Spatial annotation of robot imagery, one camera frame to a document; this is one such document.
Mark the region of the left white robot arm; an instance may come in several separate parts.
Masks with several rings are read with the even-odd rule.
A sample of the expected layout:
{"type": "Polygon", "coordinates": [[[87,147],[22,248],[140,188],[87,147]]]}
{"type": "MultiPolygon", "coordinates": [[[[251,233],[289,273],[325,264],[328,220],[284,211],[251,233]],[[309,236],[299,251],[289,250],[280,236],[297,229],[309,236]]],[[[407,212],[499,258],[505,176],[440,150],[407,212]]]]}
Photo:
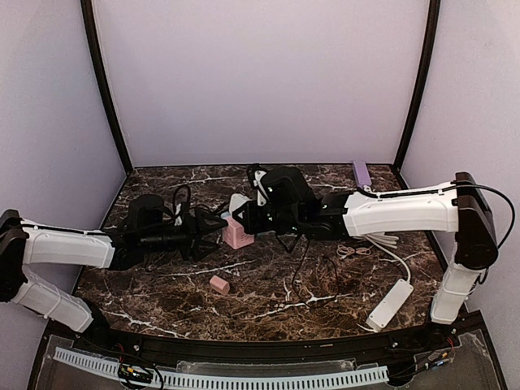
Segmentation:
{"type": "Polygon", "coordinates": [[[218,246],[205,239],[228,225],[227,220],[197,208],[166,222],[147,223],[123,231],[83,231],[44,226],[20,217],[17,210],[1,215],[1,300],[13,302],[84,333],[103,316],[92,305],[64,292],[33,272],[35,264],[79,265],[126,271],[148,254],[173,251],[198,260],[218,246]]]}

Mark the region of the pink cube socket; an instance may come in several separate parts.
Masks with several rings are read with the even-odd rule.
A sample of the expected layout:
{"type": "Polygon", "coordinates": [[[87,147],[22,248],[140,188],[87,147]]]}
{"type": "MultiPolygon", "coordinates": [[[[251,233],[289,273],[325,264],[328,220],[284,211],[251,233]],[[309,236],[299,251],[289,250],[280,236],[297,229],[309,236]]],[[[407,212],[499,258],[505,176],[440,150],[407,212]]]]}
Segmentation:
{"type": "Polygon", "coordinates": [[[245,232],[244,227],[231,216],[225,218],[227,226],[223,229],[223,241],[233,249],[244,248],[255,241],[254,235],[245,232]]]}

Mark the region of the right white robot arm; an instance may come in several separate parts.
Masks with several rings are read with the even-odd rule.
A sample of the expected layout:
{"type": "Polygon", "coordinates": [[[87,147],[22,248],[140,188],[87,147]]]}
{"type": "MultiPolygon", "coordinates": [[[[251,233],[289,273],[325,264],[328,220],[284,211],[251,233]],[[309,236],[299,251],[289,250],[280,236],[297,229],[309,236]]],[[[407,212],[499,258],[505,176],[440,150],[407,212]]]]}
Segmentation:
{"type": "Polygon", "coordinates": [[[296,234],[310,241],[351,237],[376,242],[392,232],[437,231],[455,235],[455,252],[431,303],[430,319],[449,325],[464,301],[498,259],[492,211],[467,172],[436,186],[373,193],[359,188],[318,198],[295,167],[254,167],[249,182],[257,197],[231,197],[231,216],[250,235],[296,234]]]}

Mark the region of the white plug adapter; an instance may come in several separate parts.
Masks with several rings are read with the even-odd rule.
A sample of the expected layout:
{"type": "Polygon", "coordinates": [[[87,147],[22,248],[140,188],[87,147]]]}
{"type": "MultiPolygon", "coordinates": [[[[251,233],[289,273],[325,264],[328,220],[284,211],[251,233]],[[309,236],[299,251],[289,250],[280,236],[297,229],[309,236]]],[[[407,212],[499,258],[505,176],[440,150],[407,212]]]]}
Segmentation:
{"type": "Polygon", "coordinates": [[[252,200],[249,197],[246,197],[243,194],[232,194],[228,208],[230,215],[240,215],[251,201],[252,200]]]}

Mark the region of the pink plug adapter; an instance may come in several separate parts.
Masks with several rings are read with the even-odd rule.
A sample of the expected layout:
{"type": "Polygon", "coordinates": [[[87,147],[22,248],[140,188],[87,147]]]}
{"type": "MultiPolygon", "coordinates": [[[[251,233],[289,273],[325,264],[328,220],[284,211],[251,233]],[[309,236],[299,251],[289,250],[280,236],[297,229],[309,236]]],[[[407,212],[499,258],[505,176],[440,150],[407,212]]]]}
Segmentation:
{"type": "Polygon", "coordinates": [[[225,279],[214,275],[210,279],[210,287],[221,295],[228,295],[230,291],[230,284],[225,279]]]}

